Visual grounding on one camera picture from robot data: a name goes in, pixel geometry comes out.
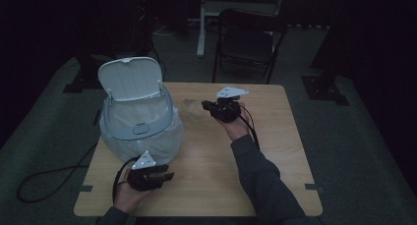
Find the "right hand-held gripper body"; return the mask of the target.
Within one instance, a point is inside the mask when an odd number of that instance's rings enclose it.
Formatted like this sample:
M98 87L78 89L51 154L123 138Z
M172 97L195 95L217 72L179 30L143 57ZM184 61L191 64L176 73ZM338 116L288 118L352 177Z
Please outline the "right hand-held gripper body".
M247 89L226 85L216 94L217 100L210 106L211 116L223 123L235 121L241 115L238 100L248 93Z

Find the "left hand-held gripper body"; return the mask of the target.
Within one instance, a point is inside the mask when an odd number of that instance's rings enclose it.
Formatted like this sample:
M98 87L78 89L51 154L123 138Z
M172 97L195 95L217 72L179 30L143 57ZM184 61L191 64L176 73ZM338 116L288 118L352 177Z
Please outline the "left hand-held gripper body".
M162 173L152 174L151 170L154 166L158 165L150 153L145 151L131 167L127 182L132 188L140 192L160 189L163 183L158 182L155 177L162 175Z

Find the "translucent white plastic bin bag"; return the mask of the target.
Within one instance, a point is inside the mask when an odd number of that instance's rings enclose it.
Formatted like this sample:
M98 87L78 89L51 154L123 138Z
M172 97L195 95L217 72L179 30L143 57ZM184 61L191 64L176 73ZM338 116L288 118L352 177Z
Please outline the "translucent white plastic bin bag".
M157 165L167 164L178 153L185 132L175 106L170 123L162 127L168 112L165 96L133 101L107 97L99 121L101 137L123 162L148 151Z

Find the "pale grey lidded trash bin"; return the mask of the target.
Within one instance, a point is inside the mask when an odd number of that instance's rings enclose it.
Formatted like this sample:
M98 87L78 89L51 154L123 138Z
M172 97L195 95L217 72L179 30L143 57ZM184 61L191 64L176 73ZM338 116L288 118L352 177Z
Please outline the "pale grey lidded trash bin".
M173 119L173 101L162 83L159 64L150 57L128 57L110 61L98 70L98 79L107 93L102 110L103 129L118 140L141 140L164 131ZM156 120L139 121L121 127L110 118L116 116L110 107L115 104L133 104L138 100L165 98L167 113Z

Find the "person's right hand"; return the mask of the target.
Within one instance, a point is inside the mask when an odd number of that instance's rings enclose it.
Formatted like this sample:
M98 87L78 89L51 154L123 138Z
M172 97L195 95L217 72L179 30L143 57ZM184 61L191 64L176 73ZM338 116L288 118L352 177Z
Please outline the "person's right hand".
M241 116L235 121L229 123L217 121L217 123L224 128L232 141L236 141L250 134L250 128L248 127L249 117L245 112L245 104L240 102L239 105L241 107Z

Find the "person's left hand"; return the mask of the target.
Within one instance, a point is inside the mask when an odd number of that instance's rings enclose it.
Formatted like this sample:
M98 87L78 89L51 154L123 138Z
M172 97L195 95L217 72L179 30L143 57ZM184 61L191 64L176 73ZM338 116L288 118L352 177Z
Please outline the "person's left hand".
M130 169L127 169L123 179L116 186L116 195L113 202L113 206L117 209L130 214L139 204L151 194L151 191L140 192L133 189L127 182Z

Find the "black folding chair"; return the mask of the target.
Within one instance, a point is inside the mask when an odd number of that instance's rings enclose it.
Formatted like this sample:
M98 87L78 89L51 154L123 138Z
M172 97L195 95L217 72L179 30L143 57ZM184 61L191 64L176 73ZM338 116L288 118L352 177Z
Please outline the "black folding chair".
M222 61L260 67L267 77L274 70L279 47L288 32L288 25L276 14L242 9L225 9L217 16L217 42L211 81L216 81Z

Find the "white metal stand frame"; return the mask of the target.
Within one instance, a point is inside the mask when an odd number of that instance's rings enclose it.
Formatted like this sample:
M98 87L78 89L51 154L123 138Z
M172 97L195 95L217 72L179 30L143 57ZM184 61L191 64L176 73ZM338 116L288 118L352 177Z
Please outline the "white metal stand frame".
M271 12L276 15L281 9L282 0L275 0L274 3L255 3L255 2L234 2L234 1L210 1L201 0L200 3L200 32L197 45L197 57L203 58L206 45L206 22L207 17L217 17L220 12L229 8L247 9L258 12Z

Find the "black stand with base plate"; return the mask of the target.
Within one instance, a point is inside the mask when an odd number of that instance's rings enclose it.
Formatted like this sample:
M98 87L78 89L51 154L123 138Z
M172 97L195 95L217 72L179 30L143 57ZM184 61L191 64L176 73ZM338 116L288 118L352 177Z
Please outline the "black stand with base plate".
M99 87L97 72L100 62L94 55L114 55L101 0L81 0L77 10L71 42L80 70L65 87L66 92L82 92L84 88Z
M346 96L335 84L335 78L345 66L345 54L337 34L338 17L345 1L338 1L328 33L312 62L312 67L322 69L322 73L319 76L302 76L303 86L310 100L334 101L339 106L349 105Z

